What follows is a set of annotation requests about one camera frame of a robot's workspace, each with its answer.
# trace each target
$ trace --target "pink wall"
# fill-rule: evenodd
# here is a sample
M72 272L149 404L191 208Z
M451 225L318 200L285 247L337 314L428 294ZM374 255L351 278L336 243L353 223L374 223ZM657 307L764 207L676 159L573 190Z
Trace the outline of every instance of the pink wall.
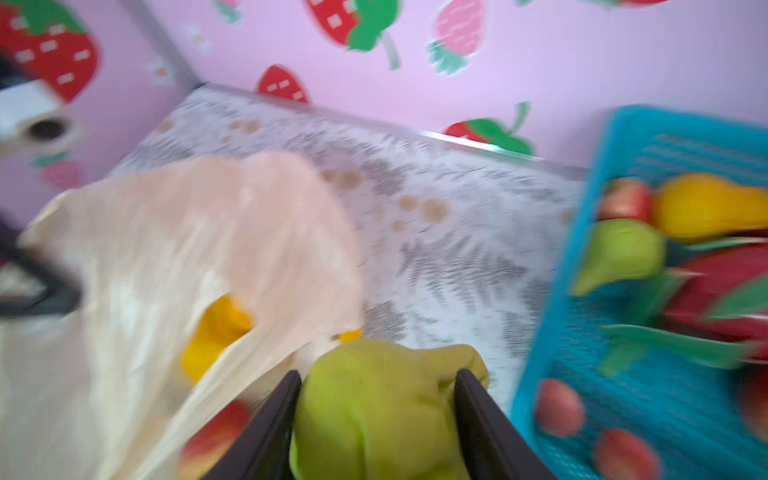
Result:
M0 8L18 3L0 0ZM164 61L118 0L59 3L76 12L98 56L95 76L70 104L86 137L48 172L31 166L35 157L28 152L0 159L0 210L19 222L30 220L65 187L102 178L188 92L172 72L155 74Z
M529 101L519 135L538 155L566 164L588 164L609 112L626 104L768 125L766 0L643 7L607 5L611 0L526 6L518 6L522 0L456 0L454 6L469 5L468 12L480 15L485 29L475 29L479 51L453 76L437 74L427 52L445 0L400 0L399 17L386 30L402 61L395 71L382 45L366 53L332 41L310 1L151 3L204 80L253 90L269 66L281 64L315 104L432 131L485 117L509 127L515 105ZM328 12L343 6L342 0L314 1Z

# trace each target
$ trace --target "blue plastic basket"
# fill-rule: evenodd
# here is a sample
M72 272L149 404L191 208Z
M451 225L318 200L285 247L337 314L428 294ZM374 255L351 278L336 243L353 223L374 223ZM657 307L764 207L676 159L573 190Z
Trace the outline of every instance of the blue plastic basket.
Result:
M768 131L651 107L617 111L510 415L526 441L563 480L600 478L591 467L592 448L600 431L611 428L633 432L655 447L664 478L768 478L768 445L752 437L738 415L737 372L694 365L659 351L629 372L605 378L598 373L607 353L600 327L620 322L637 284L615 283L580 299L568 295L610 179L639 177L658 187L671 177L697 171L768 187ZM578 437L558 439L535 430L535 396L543 378L560 379L581 394L589 420Z

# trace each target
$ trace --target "green pear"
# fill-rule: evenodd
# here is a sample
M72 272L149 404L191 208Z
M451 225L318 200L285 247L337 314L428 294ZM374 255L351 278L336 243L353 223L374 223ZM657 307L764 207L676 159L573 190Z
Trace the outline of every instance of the green pear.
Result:
M293 476L468 480L453 412L462 368L488 387L488 369L467 345L411 350L364 339L320 357L296 405Z
M571 294L583 296L606 283L648 278L664 266L665 253L664 237L645 222L598 222Z

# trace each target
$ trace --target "white plastic bag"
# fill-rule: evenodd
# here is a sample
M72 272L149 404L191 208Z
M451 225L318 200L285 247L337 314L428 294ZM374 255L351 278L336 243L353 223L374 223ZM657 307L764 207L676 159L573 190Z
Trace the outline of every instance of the white plastic bag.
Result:
M2 480L173 478L224 406L362 326L354 234L294 154L103 180L53 200L22 242L84 297L64 318L0 323ZM254 328L180 395L179 357L226 293Z

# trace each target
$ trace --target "red peach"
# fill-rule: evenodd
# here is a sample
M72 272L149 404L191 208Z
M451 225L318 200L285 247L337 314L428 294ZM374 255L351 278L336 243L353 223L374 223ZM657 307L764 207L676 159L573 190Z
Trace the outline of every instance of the red peach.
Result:
M587 423L584 403L576 390L554 379L541 382L536 425L547 435L572 437Z
M653 191L642 180L617 178L608 184L598 219L634 218L650 223L653 198Z
M604 480L657 480L661 460L639 437L625 430L605 430L594 448L594 467Z
M184 446L177 479L198 480L216 465L250 422L250 407L235 400L219 412Z
M758 439L768 442L768 368L761 368L741 386L741 413Z

